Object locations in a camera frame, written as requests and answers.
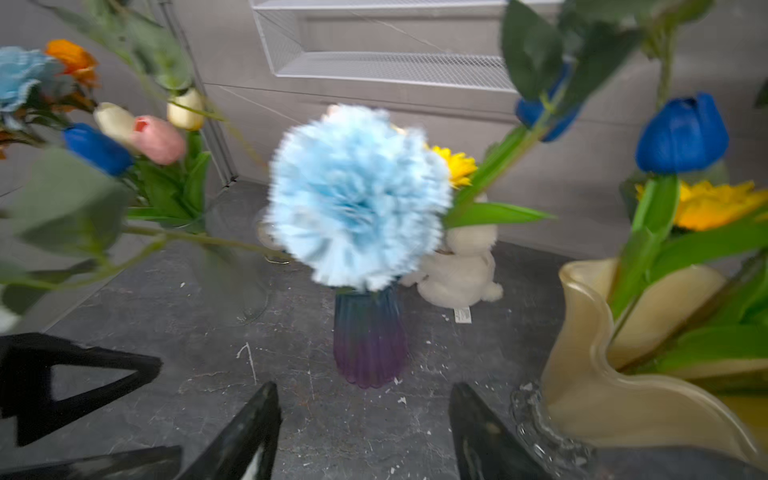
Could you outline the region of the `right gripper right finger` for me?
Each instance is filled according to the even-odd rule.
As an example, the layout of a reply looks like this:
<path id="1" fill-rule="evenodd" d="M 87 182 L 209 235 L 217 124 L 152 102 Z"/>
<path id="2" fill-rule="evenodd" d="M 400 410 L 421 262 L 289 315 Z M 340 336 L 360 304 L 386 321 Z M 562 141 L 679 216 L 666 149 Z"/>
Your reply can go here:
<path id="1" fill-rule="evenodd" d="M 550 479 L 468 384 L 452 386 L 448 413 L 461 480 Z"/>

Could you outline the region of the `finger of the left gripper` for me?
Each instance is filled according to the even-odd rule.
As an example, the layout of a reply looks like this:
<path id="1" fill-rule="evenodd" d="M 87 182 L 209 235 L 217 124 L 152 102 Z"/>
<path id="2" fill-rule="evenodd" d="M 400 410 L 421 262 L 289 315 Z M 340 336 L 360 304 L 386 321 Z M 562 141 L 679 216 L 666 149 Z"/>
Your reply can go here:
<path id="1" fill-rule="evenodd" d="M 1 338 L 1 418 L 30 445 L 154 381 L 160 358 L 43 333 Z"/>

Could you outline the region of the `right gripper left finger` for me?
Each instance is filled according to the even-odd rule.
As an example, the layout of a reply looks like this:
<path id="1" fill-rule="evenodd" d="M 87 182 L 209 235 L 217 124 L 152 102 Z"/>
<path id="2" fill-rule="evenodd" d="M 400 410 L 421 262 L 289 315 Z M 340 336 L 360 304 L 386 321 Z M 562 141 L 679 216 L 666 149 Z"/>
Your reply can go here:
<path id="1" fill-rule="evenodd" d="M 277 385 L 267 382 L 179 479 L 271 479 L 281 423 Z"/>

